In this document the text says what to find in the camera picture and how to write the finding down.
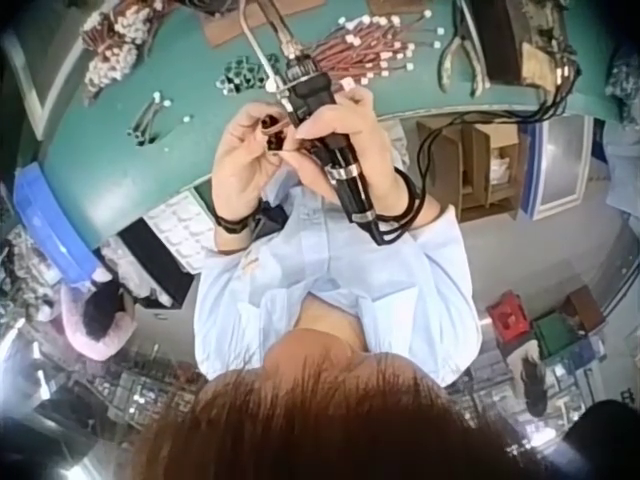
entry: light blue shirt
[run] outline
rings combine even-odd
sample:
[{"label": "light blue shirt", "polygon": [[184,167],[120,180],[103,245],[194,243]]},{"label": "light blue shirt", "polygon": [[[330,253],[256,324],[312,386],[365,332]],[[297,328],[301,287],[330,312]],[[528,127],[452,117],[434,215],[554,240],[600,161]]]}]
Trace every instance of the light blue shirt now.
[{"label": "light blue shirt", "polygon": [[402,355],[440,385],[453,382],[482,339],[454,210],[379,247],[290,172],[279,177],[268,197],[289,213],[285,228],[244,252],[212,252],[202,272],[194,319],[200,370],[211,379],[259,367],[312,293],[357,316],[371,352]]}]

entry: handheld tool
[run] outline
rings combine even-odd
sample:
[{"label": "handheld tool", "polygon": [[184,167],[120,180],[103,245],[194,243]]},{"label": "handheld tool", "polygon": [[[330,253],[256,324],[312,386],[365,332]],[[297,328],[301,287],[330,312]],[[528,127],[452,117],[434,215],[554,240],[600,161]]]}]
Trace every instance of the handheld tool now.
[{"label": "handheld tool", "polygon": [[444,93],[449,91],[453,57],[458,49],[462,48],[473,70],[471,95],[475,98],[481,95],[486,88],[489,88],[484,54],[466,0],[454,0],[451,9],[453,13],[453,38],[440,57],[438,83],[440,90]]},{"label": "handheld tool", "polygon": [[[256,0],[287,59],[282,77],[274,71],[247,23],[246,3],[246,0],[239,2],[240,25],[269,77],[266,90],[277,96],[291,123],[297,127],[322,106],[335,104],[329,75],[295,39],[274,3]],[[335,188],[349,221],[367,232],[378,245],[388,243],[380,231],[367,182],[349,137],[331,134],[314,141],[310,149]]]}]

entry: person in pink shirt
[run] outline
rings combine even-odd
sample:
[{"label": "person in pink shirt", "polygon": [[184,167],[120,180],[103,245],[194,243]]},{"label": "person in pink shirt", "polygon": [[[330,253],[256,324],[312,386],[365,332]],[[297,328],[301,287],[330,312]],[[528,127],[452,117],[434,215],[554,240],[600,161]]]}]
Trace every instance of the person in pink shirt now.
[{"label": "person in pink shirt", "polygon": [[136,329],[133,298],[116,280],[99,284],[88,296],[63,285],[61,310],[69,343],[99,362],[118,352]]}]

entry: green workbench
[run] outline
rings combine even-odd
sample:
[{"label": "green workbench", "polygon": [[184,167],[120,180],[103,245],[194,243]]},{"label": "green workbench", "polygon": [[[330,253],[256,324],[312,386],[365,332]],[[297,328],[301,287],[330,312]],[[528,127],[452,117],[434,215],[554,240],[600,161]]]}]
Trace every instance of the green workbench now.
[{"label": "green workbench", "polygon": [[[567,15],[569,37],[579,54],[583,76],[569,101],[569,110],[612,119],[615,103],[604,94],[606,68],[613,50],[611,39],[586,1],[572,2]],[[431,26],[451,34],[451,1],[435,0]],[[327,4],[290,21],[293,32],[305,42],[323,37],[339,17],[366,13],[365,0],[327,0]],[[257,30],[267,52],[276,52],[267,27]],[[435,40],[429,34],[429,40]],[[533,108],[533,89],[494,85],[472,100],[471,71],[462,53],[454,62],[452,89],[440,92],[437,65],[441,50],[419,47],[415,70],[399,72],[372,82],[376,110],[382,117],[464,110],[465,107]],[[246,102],[268,99],[252,91],[225,97],[215,87],[224,65],[237,55],[251,55],[247,41],[239,37],[211,48],[199,19],[179,9],[161,29],[151,57],[124,82],[108,88],[95,105],[85,108],[80,93],[69,105],[44,158],[44,173],[62,209],[89,247],[162,204],[185,186],[205,176],[210,168],[222,129]],[[136,148],[125,131],[155,90],[174,101],[156,122],[163,131],[193,115],[166,140]]]}]

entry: brown hair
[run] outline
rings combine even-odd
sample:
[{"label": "brown hair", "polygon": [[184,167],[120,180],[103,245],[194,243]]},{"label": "brown hair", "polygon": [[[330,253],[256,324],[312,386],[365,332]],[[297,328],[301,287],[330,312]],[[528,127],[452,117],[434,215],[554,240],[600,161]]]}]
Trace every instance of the brown hair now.
[{"label": "brown hair", "polygon": [[308,369],[268,392],[255,377],[228,377],[143,435],[133,478],[541,477],[534,454],[485,420],[471,426],[423,379],[385,368],[361,383],[325,373]]}]

